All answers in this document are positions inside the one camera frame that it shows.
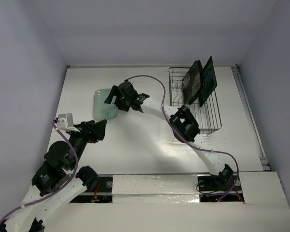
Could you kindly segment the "light green rectangular plate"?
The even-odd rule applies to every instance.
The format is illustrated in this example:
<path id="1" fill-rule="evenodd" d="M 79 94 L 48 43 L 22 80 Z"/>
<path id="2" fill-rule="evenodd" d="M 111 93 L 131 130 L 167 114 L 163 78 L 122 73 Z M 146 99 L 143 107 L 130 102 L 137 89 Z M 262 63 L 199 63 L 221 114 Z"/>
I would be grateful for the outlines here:
<path id="1" fill-rule="evenodd" d="M 104 101 L 107 99 L 111 92 L 110 88 L 99 89 L 94 94 L 94 110 L 93 117 L 95 120 L 111 120 L 118 116 L 118 108 L 114 104 L 106 104 Z"/>

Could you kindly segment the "black floral square plate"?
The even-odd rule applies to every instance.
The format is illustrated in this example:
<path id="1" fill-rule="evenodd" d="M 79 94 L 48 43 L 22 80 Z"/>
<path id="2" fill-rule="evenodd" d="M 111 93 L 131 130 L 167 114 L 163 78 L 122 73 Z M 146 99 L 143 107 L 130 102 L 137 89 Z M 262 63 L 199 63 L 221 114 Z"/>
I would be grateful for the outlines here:
<path id="1" fill-rule="evenodd" d="M 182 79 L 183 103 L 193 104 L 203 88 L 203 73 L 200 60 L 196 60 Z"/>

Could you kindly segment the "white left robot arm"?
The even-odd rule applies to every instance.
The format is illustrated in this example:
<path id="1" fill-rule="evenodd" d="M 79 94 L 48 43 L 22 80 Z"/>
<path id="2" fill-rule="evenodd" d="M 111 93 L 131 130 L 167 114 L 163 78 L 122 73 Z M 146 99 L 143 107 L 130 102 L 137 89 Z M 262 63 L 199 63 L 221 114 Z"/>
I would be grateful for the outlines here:
<path id="1" fill-rule="evenodd" d="M 93 120 L 74 124 L 69 113 L 52 121 L 62 140 L 49 147 L 20 206 L 0 220 L 0 232 L 43 232 L 71 200 L 97 188 L 99 175 L 90 166 L 78 165 L 86 146 L 102 141 L 107 120 L 118 115 L 112 97 L 112 89 L 95 92 Z"/>

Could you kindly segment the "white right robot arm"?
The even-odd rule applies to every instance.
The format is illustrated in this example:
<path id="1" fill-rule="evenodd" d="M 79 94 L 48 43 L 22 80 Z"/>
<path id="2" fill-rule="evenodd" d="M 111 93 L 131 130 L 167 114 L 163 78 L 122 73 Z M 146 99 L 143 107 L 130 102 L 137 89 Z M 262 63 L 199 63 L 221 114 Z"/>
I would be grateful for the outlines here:
<path id="1" fill-rule="evenodd" d="M 206 144 L 201 136 L 199 124 L 188 107 L 183 105 L 176 108 L 156 101 L 147 94 L 139 94 L 129 81 L 113 86 L 112 94 L 110 101 L 114 102 L 119 110 L 132 109 L 165 120 L 175 138 L 188 145 L 202 160 L 213 177 L 214 186 L 219 191 L 228 194 L 234 188 L 233 169 L 217 156 L 217 151 Z"/>

